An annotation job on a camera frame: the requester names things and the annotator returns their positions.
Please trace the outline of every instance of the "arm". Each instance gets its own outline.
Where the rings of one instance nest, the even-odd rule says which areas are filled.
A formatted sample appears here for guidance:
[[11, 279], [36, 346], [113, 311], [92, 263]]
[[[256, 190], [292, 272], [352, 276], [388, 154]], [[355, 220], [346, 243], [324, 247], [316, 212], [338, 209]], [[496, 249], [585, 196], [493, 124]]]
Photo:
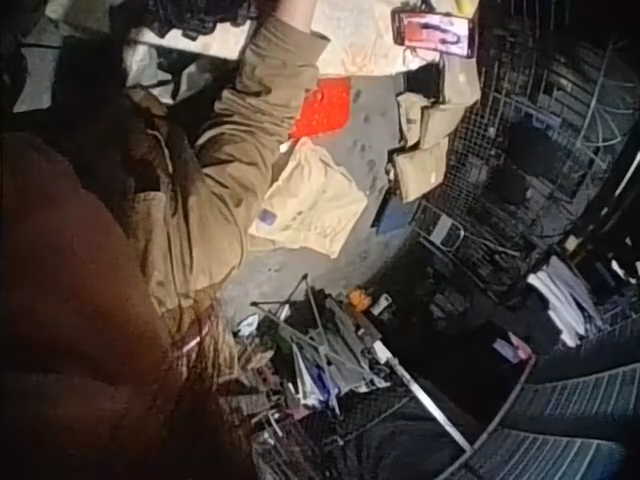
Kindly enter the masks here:
[[199, 211], [192, 248], [197, 250], [201, 239], [210, 250], [212, 238], [224, 246], [217, 258], [224, 251], [225, 265], [216, 270], [241, 262], [246, 231], [269, 188], [278, 148], [315, 86], [315, 63], [327, 40], [309, 33], [314, 10], [315, 0], [280, 1], [247, 47], [235, 83], [223, 92], [215, 118], [197, 142], [206, 188], [192, 196]]

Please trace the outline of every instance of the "smartphone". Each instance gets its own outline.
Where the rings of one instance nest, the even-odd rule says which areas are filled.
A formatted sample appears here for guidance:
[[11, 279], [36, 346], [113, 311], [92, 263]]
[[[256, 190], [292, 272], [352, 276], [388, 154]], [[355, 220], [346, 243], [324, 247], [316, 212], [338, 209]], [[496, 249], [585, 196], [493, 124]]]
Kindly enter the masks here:
[[444, 13], [393, 11], [396, 45], [473, 58], [476, 55], [475, 22]]

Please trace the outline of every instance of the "phone screen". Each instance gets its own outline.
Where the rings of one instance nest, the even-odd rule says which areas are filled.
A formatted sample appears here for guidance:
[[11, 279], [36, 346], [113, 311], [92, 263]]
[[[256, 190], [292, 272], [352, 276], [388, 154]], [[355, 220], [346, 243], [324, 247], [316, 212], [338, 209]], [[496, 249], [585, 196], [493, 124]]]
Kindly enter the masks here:
[[471, 23], [468, 18], [405, 12], [400, 14], [400, 21], [405, 46], [469, 56]]

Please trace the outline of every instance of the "jacket sleeve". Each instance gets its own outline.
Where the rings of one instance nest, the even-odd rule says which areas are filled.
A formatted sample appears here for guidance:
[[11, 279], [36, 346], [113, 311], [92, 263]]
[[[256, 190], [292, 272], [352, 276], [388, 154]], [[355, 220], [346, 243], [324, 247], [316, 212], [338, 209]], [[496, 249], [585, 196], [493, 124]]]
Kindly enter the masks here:
[[[293, 128], [306, 93], [315, 87], [316, 62], [328, 40], [270, 18], [240, 60], [235, 83], [215, 105], [196, 143], [204, 183], [230, 229], [216, 244], [242, 244], [271, 182], [271, 167]], [[220, 238], [228, 232], [233, 238]]]

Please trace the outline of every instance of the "hand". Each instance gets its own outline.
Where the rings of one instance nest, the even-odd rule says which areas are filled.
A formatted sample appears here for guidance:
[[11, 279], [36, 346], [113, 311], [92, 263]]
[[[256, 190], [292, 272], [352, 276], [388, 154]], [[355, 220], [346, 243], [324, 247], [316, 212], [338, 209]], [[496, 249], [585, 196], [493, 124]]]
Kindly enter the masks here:
[[274, 15], [303, 32], [311, 31], [318, 0], [278, 0]]

